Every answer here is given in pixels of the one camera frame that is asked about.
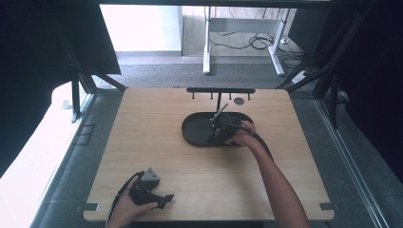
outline wooden board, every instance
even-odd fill
[[[241,97],[245,103],[233,101]],[[309,219],[332,219],[323,182],[284,90],[223,94],[226,111],[252,118],[270,147],[276,164],[297,192]],[[134,173],[152,167],[161,177],[154,194],[175,194],[163,210],[146,212],[138,220],[260,220],[274,219],[259,168],[245,147],[200,148],[182,137],[182,121],[190,114],[215,111],[217,95],[181,88],[130,88],[125,92],[107,142],[85,211],[88,220],[105,220],[116,192]]]

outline human arm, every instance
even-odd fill
[[[122,193],[119,201],[117,202],[115,209],[113,210],[112,217],[107,224],[106,228],[123,228],[126,227],[131,221],[134,220],[142,212],[153,210],[158,206],[157,202],[150,202],[141,206],[136,205],[128,195],[130,188],[139,179],[139,177],[133,178],[130,184]]]
[[[252,123],[244,124],[255,131]],[[243,130],[240,130],[229,142],[247,146],[255,156],[278,227],[310,227],[296,192],[263,145]]]

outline desk leg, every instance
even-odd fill
[[[272,47],[269,47],[269,53],[272,57],[273,64],[275,65],[276,72],[278,76],[284,75],[284,70],[282,69],[281,63],[278,60],[276,52],[278,50],[279,41],[281,40],[282,33],[284,32],[285,26],[287,25],[288,14],[290,14],[290,9],[285,9],[282,14],[281,22],[278,27],[278,32],[276,33],[276,40]]]
[[[210,12],[211,7],[208,7],[205,18],[205,44],[204,44],[204,54],[202,59],[202,73],[210,73]]]

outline human hand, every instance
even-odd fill
[[[242,121],[242,126],[250,128],[252,131],[256,132],[256,128],[253,123]],[[248,132],[244,130],[238,130],[235,136],[227,140],[226,143],[237,143],[239,145],[249,147],[253,141],[255,141],[255,138],[253,138]]]
[[[128,195],[130,189],[134,186],[135,182],[139,179],[138,176],[133,178],[129,183],[127,188],[122,193],[119,198],[118,203],[116,203],[115,209],[113,210],[112,217],[107,224],[106,228],[121,228],[127,226],[131,221],[134,220],[142,212],[153,210],[158,206],[157,202],[150,202],[144,205],[137,205]]]

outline gray carpet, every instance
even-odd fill
[[[274,88],[282,78],[269,64],[215,64],[212,75],[202,75],[202,65],[181,63],[165,65],[122,65],[123,76],[117,81],[131,87],[254,87]],[[111,126],[123,92],[97,82],[99,89],[83,119],[74,143],[52,183],[32,227],[104,227],[103,222],[89,222],[82,212],[106,147]],[[312,227],[374,227],[369,213],[357,193],[335,143],[321,119],[310,95],[313,85],[291,94],[292,101],[317,168],[323,179],[336,216],[329,221],[311,221]],[[363,176],[374,191],[391,227],[402,227],[403,187],[388,166],[351,123],[342,106],[337,110],[339,130],[357,160]],[[134,227],[277,227],[264,223],[138,223]]]

